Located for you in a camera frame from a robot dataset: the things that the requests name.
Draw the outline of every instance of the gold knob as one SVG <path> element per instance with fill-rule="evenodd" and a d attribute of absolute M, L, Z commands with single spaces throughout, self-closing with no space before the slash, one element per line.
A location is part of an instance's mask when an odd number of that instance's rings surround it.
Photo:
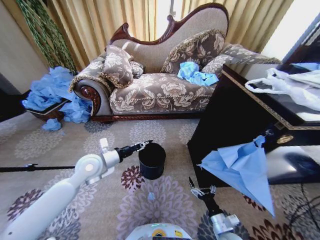
<path fill-rule="evenodd" d="M 292 135 L 282 135 L 277 141 L 277 144 L 285 144 L 289 141 L 291 141 L 292 139 L 294 139 L 294 136 Z"/>

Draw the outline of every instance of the sofa armrest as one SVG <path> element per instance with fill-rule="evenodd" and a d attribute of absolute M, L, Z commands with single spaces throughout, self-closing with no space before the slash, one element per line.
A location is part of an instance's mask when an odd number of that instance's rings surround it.
<path fill-rule="evenodd" d="M 92 101 L 91 116 L 113 116 L 109 102 L 111 93 L 102 83 L 83 79 L 75 86 L 74 93 L 84 100 Z"/>
<path fill-rule="evenodd" d="M 112 116 L 109 97 L 112 86 L 105 82 L 100 73 L 104 67 L 106 53 L 99 55 L 72 80 L 69 91 L 84 99 L 92 101 L 92 116 Z"/>

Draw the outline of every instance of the sofa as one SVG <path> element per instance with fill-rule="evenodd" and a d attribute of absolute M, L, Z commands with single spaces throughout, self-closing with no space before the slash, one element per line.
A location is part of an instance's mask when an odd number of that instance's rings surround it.
<path fill-rule="evenodd" d="M 106 53 L 102 53 L 76 76 L 74 92 L 80 98 L 92 101 L 91 119 L 94 121 L 172 119 L 199 117 L 204 111 L 215 84 L 202 86 L 180 79 L 177 73 L 164 69 L 168 55 L 184 40 L 203 31 L 228 33 L 229 16 L 226 8 L 217 3 L 202 5 L 181 21 L 167 17 L 165 33 L 155 41 L 140 41 L 128 33 L 124 23 L 112 36 L 109 45 L 125 50 L 134 61 L 144 65 L 139 78 L 127 87 L 105 84 L 101 78 Z M 185 58 L 186 61 L 197 61 Z M 218 56 L 211 59 L 202 71 L 218 76 L 224 63 L 278 63 L 241 45 L 223 43 Z"/>

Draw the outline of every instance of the black pole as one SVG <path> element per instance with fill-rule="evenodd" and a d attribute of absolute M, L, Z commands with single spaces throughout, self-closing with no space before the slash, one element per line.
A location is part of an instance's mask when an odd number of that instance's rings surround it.
<path fill-rule="evenodd" d="M 10 172 L 33 172 L 44 170 L 74 169 L 75 166 L 36 166 L 38 164 L 28 164 L 22 167 L 0 167 L 0 173 Z"/>

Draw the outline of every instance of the patterned rug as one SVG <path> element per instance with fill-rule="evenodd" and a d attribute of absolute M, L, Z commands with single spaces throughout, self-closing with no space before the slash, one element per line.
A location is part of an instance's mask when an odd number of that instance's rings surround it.
<path fill-rule="evenodd" d="M 205 204 L 194 197 L 188 177 L 196 176 L 186 143 L 198 120 L 119 121 L 113 124 L 63 123 L 62 129 L 46 132 L 44 122 L 24 113 L 0 123 L 1 167 L 72 166 L 86 154 L 100 151 L 99 139 L 107 137 L 111 148 L 153 139 L 166 151 L 163 175 L 147 180 L 140 175 L 138 155 L 134 153 L 115 167 L 115 172 L 92 185 L 82 185 L 71 204 L 52 222 L 39 239 L 123 240 L 137 226 L 155 222 L 181 226 L 194 239 L 213 240 L 212 223 Z M 317 161 L 320 147 L 304 149 Z M 0 230 L 72 170 L 0 173 Z M 275 218 L 250 198 L 230 187 L 218 188 L 216 202 L 227 214 L 236 214 L 241 224 L 235 233 L 244 240 L 318 240 L 320 232 L 308 207 L 303 205 L 320 194 L 320 184 L 270 187 Z M 155 199 L 148 199 L 150 192 Z M 293 215 L 298 217 L 293 224 Z M 320 208 L 312 215 L 320 224 Z"/>

